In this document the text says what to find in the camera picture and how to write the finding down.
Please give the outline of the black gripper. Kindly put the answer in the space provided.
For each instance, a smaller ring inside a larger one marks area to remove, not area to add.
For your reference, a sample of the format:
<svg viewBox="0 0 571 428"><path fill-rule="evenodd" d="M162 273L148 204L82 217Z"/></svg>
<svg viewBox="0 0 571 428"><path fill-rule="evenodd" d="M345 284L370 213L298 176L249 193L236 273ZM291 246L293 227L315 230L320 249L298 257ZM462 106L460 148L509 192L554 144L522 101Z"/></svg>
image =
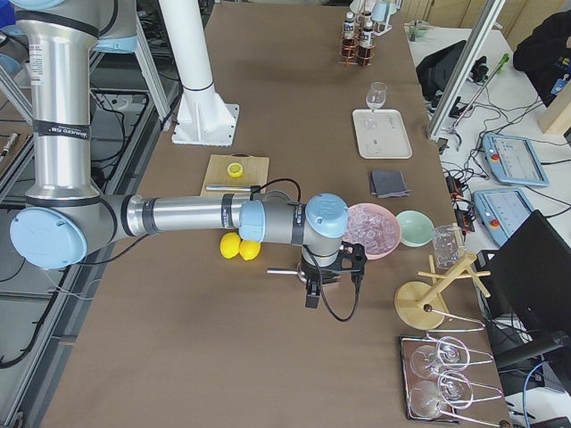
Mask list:
<svg viewBox="0 0 571 428"><path fill-rule="evenodd" d="M319 305L319 284L333 284L340 280L341 250L321 256L311 251L307 245L302 247L302 256L299 265L300 276L306 282L306 297L304 306L316 309Z"/></svg>

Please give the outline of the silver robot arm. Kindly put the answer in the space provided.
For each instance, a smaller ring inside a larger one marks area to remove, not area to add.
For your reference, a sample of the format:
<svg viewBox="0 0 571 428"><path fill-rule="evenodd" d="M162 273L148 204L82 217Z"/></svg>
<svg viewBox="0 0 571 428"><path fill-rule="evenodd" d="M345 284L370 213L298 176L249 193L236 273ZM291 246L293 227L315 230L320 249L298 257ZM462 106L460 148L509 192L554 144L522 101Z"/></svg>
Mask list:
<svg viewBox="0 0 571 428"><path fill-rule="evenodd" d="M10 236L29 263L64 268L130 236L235 229L246 241L300 247L298 274L306 306L314 308L343 263L361 259L361 247L343 240L347 205L331 193L308 203L255 189L212 198L102 193L90 174L89 55L133 52L137 7L132 1L17 1L14 9L29 41L35 183Z"/></svg>

